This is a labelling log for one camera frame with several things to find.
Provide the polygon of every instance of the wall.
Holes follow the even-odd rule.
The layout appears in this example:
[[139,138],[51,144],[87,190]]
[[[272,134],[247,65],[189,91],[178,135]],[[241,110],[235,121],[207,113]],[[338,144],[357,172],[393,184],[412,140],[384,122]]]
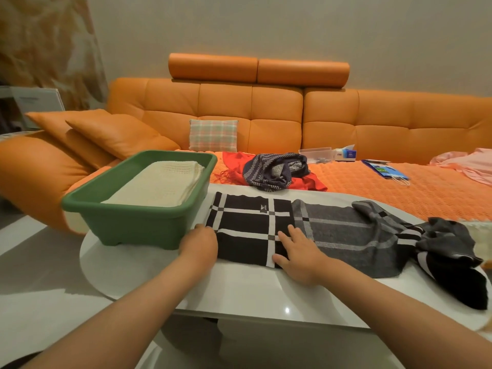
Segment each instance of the wall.
[[89,0],[108,80],[171,52],[347,61],[348,86],[492,95],[492,0]]
[[58,88],[67,110],[104,106],[107,83],[87,0],[0,0],[0,80]]

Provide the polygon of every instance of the tissue box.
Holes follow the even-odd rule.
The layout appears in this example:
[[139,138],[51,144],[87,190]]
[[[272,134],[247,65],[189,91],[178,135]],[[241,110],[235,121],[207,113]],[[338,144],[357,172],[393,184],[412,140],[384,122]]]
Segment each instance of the tissue box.
[[338,162],[355,162],[357,150],[335,149],[333,150],[333,160]]

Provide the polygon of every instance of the oval white tabletop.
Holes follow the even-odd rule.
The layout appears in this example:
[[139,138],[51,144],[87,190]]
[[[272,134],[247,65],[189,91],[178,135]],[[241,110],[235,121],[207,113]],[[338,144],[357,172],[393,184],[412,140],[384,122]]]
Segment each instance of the oval white tabletop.
[[[339,207],[347,207],[353,201],[364,199],[341,193],[303,190],[267,193],[249,186],[210,184],[193,226],[195,223],[205,222],[217,191],[292,201],[302,199],[311,204]],[[409,213],[387,204],[378,204],[411,224],[422,222]],[[119,299],[156,276],[176,256],[176,251],[150,246],[104,246],[89,232],[80,249],[80,265],[88,281],[97,290],[110,298]],[[407,263],[399,276],[378,281],[420,300],[473,330],[483,327],[492,315],[490,300],[487,311],[469,308],[442,290],[412,262]],[[492,295],[489,281],[487,288],[489,295]],[[218,260],[210,275],[189,292],[177,310],[196,316],[234,316],[367,328],[358,316],[322,287],[307,288],[299,285],[279,269],[222,260]]]

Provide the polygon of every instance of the folded cream towel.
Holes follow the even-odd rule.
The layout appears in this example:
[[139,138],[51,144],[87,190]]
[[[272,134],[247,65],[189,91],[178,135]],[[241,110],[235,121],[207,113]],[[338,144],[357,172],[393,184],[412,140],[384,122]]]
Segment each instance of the folded cream towel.
[[154,162],[102,203],[175,207],[193,191],[203,167],[195,161]]

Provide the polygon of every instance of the orange leather pillow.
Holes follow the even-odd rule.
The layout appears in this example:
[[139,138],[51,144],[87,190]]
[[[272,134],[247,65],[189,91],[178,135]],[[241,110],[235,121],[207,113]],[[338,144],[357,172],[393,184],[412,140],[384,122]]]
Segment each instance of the orange leather pillow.
[[176,150],[179,145],[151,126],[126,114],[66,121],[88,139],[120,159],[143,150]]
[[26,116],[95,169],[111,163],[115,157],[82,136],[66,123],[67,119],[90,119],[109,115],[106,110],[28,112]]

